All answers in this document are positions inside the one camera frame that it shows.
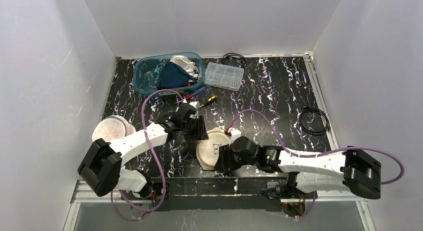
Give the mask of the dark blue lace bra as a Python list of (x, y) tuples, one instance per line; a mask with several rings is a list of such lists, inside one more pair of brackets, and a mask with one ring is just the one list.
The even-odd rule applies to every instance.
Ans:
[(158, 90), (179, 88), (185, 86), (190, 81), (194, 84), (198, 83), (198, 81), (192, 75), (188, 74), (181, 66), (173, 62), (167, 62), (159, 72), (156, 88)]

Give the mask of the teal plastic bin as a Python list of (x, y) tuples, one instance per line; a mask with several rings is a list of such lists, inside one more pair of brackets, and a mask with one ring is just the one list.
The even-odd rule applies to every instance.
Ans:
[(163, 69), (167, 62), (170, 62), (170, 59), (174, 55), (183, 55), (186, 56), (189, 60), (193, 61), (200, 72), (200, 77), (197, 80), (197, 84), (194, 84), (192, 81), (190, 81), (185, 86), (179, 88), (172, 88), (172, 90), (184, 94), (193, 93), (194, 91), (201, 88), (205, 79), (205, 66), (203, 60), (196, 53), (179, 52), (150, 56), (139, 60), (134, 67), (133, 84), (135, 90), (145, 96), (148, 96), (154, 91), (157, 91), (156, 82), (159, 76), (159, 72)]

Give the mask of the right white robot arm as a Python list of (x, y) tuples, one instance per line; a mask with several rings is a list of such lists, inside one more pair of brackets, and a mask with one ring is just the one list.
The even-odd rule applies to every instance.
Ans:
[(266, 173), (287, 173), (289, 191), (347, 191), (365, 199), (381, 197), (381, 163), (361, 149), (287, 151), (281, 146), (260, 146), (244, 136), (219, 147), (216, 171), (227, 174), (245, 165)]

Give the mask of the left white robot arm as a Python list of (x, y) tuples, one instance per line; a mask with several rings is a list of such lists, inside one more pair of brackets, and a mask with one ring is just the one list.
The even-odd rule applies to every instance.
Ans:
[(151, 178), (145, 172), (125, 169), (124, 165), (151, 147), (162, 146), (178, 136), (192, 141), (208, 139), (198, 107), (198, 102), (182, 103), (176, 112), (160, 117), (146, 129), (110, 142), (102, 138), (93, 141), (78, 174), (99, 197), (113, 190), (147, 197), (153, 190)]

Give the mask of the red blue screwdriver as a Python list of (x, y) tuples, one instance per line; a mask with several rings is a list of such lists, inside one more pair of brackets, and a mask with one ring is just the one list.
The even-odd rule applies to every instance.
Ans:
[(202, 94), (202, 93), (204, 93), (206, 91), (207, 91), (207, 88), (206, 87), (202, 87), (202, 88), (198, 89), (197, 91), (195, 91), (194, 93), (189, 94), (188, 96), (186, 96), (183, 100), (181, 100), (181, 102), (188, 101), (189, 99), (191, 99), (193, 97), (196, 97), (196, 96), (198, 96), (198, 95), (200, 95), (200, 94)]

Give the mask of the yellow black screwdriver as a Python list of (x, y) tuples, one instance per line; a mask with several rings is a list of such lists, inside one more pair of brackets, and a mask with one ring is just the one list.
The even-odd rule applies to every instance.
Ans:
[(216, 101), (217, 101), (217, 96), (213, 95), (213, 96), (209, 97), (202, 105), (200, 105), (199, 108), (203, 108), (205, 106), (213, 104)]

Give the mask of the white cloth in bin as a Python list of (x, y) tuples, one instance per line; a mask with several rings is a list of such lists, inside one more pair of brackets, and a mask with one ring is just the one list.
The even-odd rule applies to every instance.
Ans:
[(195, 80), (200, 77), (200, 72), (195, 66), (195, 63), (183, 55), (174, 55), (170, 62), (180, 66), (188, 75), (191, 75)]

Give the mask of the clear plastic screw box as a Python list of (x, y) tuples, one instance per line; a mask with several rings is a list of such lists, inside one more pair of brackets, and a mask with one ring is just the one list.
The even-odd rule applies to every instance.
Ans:
[(243, 74), (243, 68), (210, 62), (205, 71), (204, 84), (239, 91)]

